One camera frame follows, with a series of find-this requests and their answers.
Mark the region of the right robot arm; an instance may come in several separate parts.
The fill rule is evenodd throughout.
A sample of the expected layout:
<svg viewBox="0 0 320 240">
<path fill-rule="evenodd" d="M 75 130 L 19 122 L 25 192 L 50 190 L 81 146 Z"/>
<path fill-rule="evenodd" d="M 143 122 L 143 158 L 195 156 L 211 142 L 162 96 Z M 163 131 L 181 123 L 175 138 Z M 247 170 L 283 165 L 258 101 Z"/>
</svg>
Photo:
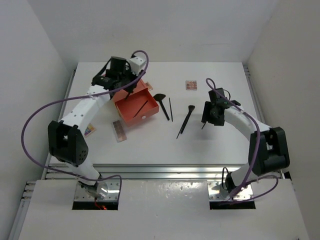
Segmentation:
<svg viewBox="0 0 320 240">
<path fill-rule="evenodd" d="M 283 128 L 271 127 L 255 119 L 243 111 L 238 101 L 228 100 L 222 88 L 212 89 L 208 95 L 201 122 L 219 127 L 228 123 L 249 141 L 248 162 L 228 173 L 222 184 L 230 197 L 260 176 L 289 167 L 289 150 Z"/>
</svg>

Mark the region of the thin black liner brush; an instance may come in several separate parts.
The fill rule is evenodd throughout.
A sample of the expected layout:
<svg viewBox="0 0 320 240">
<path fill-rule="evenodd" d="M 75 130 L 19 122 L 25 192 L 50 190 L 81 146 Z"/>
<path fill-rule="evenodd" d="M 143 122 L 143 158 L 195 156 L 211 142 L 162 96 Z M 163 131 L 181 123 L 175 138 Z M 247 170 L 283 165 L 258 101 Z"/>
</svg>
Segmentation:
<svg viewBox="0 0 320 240">
<path fill-rule="evenodd" d="M 171 103 L 170 97 L 168 98 L 168 101 L 169 101 L 169 109 L 170 109 L 170 118 L 171 118 L 171 122 L 173 122 L 174 118 L 173 118 L 172 103 Z"/>
</svg>

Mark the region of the black angled powder brush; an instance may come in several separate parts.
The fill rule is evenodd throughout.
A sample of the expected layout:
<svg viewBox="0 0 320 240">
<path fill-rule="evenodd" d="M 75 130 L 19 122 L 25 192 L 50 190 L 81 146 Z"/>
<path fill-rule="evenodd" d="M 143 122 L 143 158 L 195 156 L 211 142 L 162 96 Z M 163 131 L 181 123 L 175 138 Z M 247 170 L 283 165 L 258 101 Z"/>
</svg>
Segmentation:
<svg viewBox="0 0 320 240">
<path fill-rule="evenodd" d="M 179 135 L 183 133 L 183 131 L 184 131 L 184 129 L 185 129 L 185 127 L 186 127 L 186 125 L 187 125 L 187 123 L 188 123 L 188 121 L 190 119 L 190 116 L 191 116 L 191 114 L 192 114 L 194 109 L 195 109 L 194 105 L 189 105 L 188 106 L 188 113 L 187 113 L 187 115 L 186 115 L 186 117 L 185 117 L 185 119 L 184 119 L 184 121 L 182 123 L 182 126 L 181 126 L 181 128 L 180 128 L 180 130 L 179 130 L 179 132 L 177 134 L 176 139 L 178 139 Z"/>
</svg>

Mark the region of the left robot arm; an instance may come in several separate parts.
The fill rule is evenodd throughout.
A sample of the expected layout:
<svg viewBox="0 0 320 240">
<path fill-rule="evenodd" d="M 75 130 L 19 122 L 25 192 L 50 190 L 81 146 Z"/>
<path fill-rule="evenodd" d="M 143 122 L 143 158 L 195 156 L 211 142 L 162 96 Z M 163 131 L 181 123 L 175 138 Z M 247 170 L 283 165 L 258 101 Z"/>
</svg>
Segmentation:
<svg viewBox="0 0 320 240">
<path fill-rule="evenodd" d="M 66 163 L 72 172 L 80 177 L 86 186 L 95 186 L 100 173 L 93 167 L 89 157 L 89 147 L 85 140 L 85 131 L 114 93 L 102 94 L 121 88 L 134 81 L 129 62 L 122 57 L 112 56 L 92 79 L 85 98 L 65 115 L 60 121 L 51 121 L 48 125 L 49 153 L 58 161 Z"/>
</svg>

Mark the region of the black round-head brush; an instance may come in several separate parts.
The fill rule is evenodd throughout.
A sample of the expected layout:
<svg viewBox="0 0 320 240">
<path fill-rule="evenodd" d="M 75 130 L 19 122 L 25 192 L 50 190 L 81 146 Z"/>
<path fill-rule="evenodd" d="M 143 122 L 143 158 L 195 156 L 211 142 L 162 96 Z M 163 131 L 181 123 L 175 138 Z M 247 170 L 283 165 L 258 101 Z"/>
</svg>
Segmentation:
<svg viewBox="0 0 320 240">
<path fill-rule="evenodd" d="M 144 106 L 148 103 L 148 100 L 146 100 L 143 105 L 139 108 L 139 110 L 135 113 L 135 115 L 133 116 L 133 118 L 135 118 L 140 112 L 141 110 L 144 108 Z"/>
</svg>

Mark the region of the black fan brush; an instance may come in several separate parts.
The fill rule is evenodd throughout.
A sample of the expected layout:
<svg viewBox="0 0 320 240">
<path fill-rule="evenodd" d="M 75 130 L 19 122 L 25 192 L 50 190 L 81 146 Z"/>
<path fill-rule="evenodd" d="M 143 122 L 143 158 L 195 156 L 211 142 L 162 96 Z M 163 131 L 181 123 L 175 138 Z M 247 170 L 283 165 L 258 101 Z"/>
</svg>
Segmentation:
<svg viewBox="0 0 320 240">
<path fill-rule="evenodd" d="M 165 97 L 166 97 L 166 95 L 162 94 L 162 93 L 157 93 L 153 96 L 154 100 L 160 104 L 160 107 L 161 107 L 166 119 L 169 121 L 170 120 L 169 115 L 168 115 L 167 110 L 163 104 L 163 99 Z"/>
</svg>

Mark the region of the orange top drawer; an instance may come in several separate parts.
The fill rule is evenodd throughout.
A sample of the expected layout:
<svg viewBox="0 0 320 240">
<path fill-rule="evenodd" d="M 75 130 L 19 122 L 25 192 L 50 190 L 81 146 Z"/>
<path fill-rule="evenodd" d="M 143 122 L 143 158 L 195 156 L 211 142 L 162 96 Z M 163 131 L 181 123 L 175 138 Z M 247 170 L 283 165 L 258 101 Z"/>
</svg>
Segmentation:
<svg viewBox="0 0 320 240">
<path fill-rule="evenodd" d="M 159 105 L 147 88 L 130 94 L 128 98 L 126 98 L 127 95 L 124 90 L 121 90 L 112 98 L 120 117 L 127 127 L 137 125 L 159 112 Z M 147 100 L 148 103 L 143 107 L 141 112 L 136 117 L 133 117 Z"/>
</svg>

